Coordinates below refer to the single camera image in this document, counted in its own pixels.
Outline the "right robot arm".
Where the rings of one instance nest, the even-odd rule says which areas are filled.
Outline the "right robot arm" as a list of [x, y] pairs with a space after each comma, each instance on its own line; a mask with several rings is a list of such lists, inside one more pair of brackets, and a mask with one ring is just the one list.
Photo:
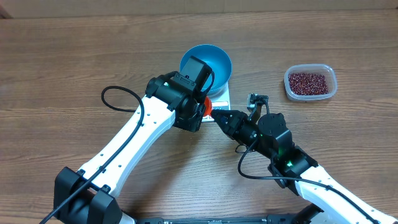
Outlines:
[[238, 110], [214, 110], [211, 116], [229, 138], [266, 156], [269, 172], [280, 187], [312, 203], [334, 223], [397, 223], [340, 185], [292, 140], [283, 114], [268, 113], [258, 121]]

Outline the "red scoop with blue handle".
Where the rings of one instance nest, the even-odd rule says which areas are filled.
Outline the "red scoop with blue handle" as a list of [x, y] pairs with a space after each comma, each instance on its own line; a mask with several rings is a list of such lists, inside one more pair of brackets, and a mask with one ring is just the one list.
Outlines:
[[202, 117], [203, 122], [213, 122], [214, 119], [211, 116], [211, 112], [213, 110], [221, 110], [223, 109], [227, 104], [225, 104], [224, 101], [211, 101], [211, 99], [207, 96], [205, 98], [205, 112]]

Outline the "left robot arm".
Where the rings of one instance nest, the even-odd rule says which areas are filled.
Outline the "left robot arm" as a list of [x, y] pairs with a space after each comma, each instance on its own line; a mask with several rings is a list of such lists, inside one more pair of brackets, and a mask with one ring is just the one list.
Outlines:
[[213, 72], [152, 78], [132, 117], [95, 157], [77, 171], [64, 167], [55, 178], [52, 217], [62, 223], [135, 223], [117, 198], [139, 160], [171, 127], [196, 132], [205, 113], [203, 89]]

